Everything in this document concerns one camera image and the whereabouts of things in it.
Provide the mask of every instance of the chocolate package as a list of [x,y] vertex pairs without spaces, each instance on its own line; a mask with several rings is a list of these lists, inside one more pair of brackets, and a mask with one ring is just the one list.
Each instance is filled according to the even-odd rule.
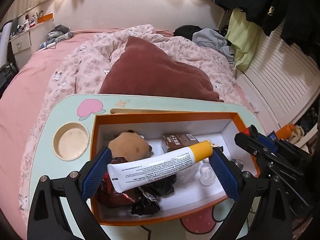
[[172,134],[162,136],[162,149],[164,153],[181,149],[199,141],[192,134]]
[[[116,157],[112,159],[111,164],[126,162],[127,160],[124,157]],[[134,188],[126,190],[122,193],[116,192],[107,171],[98,187],[97,198],[100,203],[104,204],[108,208],[117,208],[130,205],[139,200]]]

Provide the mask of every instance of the drawer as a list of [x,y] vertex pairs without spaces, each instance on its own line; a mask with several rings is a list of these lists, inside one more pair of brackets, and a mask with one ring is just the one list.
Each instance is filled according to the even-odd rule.
[[16,54],[17,52],[23,49],[30,48],[31,44],[30,44],[29,32],[26,32],[23,35],[11,41],[11,46],[12,46],[13,54]]

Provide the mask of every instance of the storage box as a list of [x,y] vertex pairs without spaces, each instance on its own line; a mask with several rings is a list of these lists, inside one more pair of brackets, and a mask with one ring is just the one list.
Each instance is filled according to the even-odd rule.
[[[212,143],[223,146],[224,154],[229,160],[242,160],[243,170],[258,176],[260,171],[254,157],[234,142],[234,136],[245,128],[240,116],[229,112],[97,115],[92,133],[91,159],[104,143],[123,131],[134,130],[143,135],[152,146],[153,156],[164,154],[161,147],[163,134],[192,134],[199,141],[210,139]],[[173,185],[175,193],[161,197],[161,211],[149,217],[133,217],[129,214],[128,207],[108,209],[97,202],[96,196],[91,199],[92,213],[101,225],[137,226],[180,218],[227,198],[218,180],[213,185],[205,187],[199,179],[198,172],[187,188]]]
[[44,16],[38,18],[37,22],[38,22],[38,24],[39,24],[39,23],[48,21],[48,20],[50,20],[50,19],[52,19],[52,18],[53,18],[53,13],[50,13],[50,14],[47,14],[47,15],[44,15]]

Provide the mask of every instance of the corduroy pillow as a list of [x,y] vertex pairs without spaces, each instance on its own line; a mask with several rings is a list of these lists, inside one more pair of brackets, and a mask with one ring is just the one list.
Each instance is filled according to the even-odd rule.
[[174,61],[156,45],[133,36],[106,76],[100,94],[223,102],[202,70]]

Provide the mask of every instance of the pink peach illustration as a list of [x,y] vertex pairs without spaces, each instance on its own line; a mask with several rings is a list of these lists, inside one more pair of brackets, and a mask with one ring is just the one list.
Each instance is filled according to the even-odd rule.
[[77,109],[79,121],[87,119],[91,114],[103,114],[105,112],[102,102],[97,99],[86,99]]
[[212,208],[208,207],[180,218],[182,226],[195,235],[207,234],[213,230],[216,222],[212,218]]

